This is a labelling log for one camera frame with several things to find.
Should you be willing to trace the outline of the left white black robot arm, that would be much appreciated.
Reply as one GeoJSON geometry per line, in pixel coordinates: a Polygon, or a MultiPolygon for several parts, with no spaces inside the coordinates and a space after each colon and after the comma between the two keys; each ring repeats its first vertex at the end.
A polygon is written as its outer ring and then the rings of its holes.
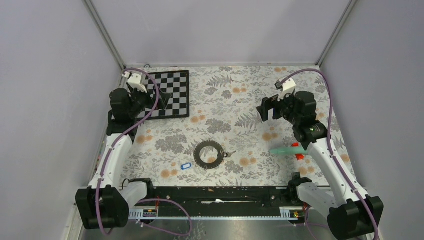
{"type": "Polygon", "coordinates": [[[155,192],[150,179],[132,180],[119,189],[125,158],[137,134],[137,118],[146,109],[164,110],[172,93],[162,90],[117,88],[109,94],[106,147],[98,169],[86,188],[78,189],[76,205],[87,230],[123,228],[129,220],[130,208],[138,202],[152,204],[155,192]]]}

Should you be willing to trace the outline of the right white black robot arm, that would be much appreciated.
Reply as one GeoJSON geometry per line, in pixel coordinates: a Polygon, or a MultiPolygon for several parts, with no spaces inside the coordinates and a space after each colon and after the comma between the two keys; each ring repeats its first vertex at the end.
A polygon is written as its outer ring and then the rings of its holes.
{"type": "Polygon", "coordinates": [[[288,184],[287,201],[293,206],[306,203],[326,218],[328,227],[338,240],[374,234],[378,240],[379,222],[384,210],[380,197],[371,197],[354,179],[334,149],[330,133],[316,119],[317,102],[311,92],[288,93],[283,98],[265,97],[256,109],[262,121],[284,118],[292,124],[295,139],[319,166],[332,193],[318,188],[309,178],[292,179],[288,184]]]}

